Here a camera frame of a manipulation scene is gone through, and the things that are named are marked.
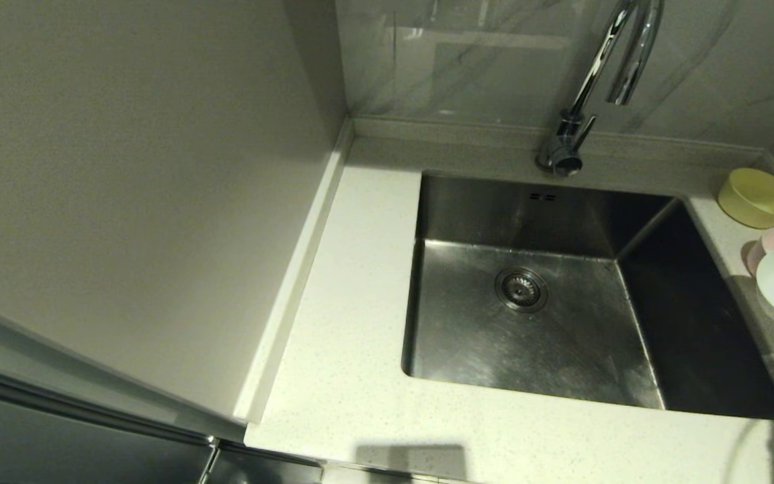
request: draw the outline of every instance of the marble tile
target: marble tile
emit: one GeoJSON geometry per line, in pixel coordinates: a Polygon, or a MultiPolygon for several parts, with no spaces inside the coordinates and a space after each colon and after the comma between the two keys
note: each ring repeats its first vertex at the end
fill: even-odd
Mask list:
{"type": "MultiPolygon", "coordinates": [[[[614,0],[337,0],[356,116],[549,128],[614,0]]],[[[748,147],[774,142],[774,3],[667,2],[641,85],[587,110],[597,131],[748,147]]]]}

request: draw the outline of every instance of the yellow bowl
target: yellow bowl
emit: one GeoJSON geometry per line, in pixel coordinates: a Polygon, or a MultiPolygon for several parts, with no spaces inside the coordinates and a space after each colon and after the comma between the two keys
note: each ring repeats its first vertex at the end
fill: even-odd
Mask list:
{"type": "Polygon", "coordinates": [[[774,227],[774,177],[753,168],[730,172],[718,193],[722,210],[738,223],[756,229],[774,227]]]}

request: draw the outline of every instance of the countertop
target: countertop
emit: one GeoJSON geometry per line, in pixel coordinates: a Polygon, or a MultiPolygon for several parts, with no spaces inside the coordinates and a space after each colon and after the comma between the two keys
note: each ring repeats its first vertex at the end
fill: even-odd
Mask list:
{"type": "Polygon", "coordinates": [[[422,171],[681,197],[774,372],[743,245],[715,202],[741,159],[587,156],[577,177],[518,147],[359,137],[320,239],[261,423],[266,450],[481,483],[774,483],[774,421],[661,411],[406,376],[400,367],[422,171]]]}

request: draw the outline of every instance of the drain strainer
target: drain strainer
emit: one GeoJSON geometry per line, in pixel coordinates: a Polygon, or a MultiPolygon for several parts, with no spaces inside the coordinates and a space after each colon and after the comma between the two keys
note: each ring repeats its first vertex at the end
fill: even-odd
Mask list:
{"type": "Polygon", "coordinates": [[[494,291],[501,303],[519,313],[533,313],[546,305],[548,287],[535,272],[523,267],[501,270],[494,280],[494,291]]]}

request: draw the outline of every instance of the sink basin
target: sink basin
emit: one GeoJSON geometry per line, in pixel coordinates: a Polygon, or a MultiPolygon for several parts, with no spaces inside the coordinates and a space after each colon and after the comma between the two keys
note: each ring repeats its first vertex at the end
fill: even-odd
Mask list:
{"type": "Polygon", "coordinates": [[[684,205],[424,175],[402,368],[774,419],[774,383],[684,205]]]}

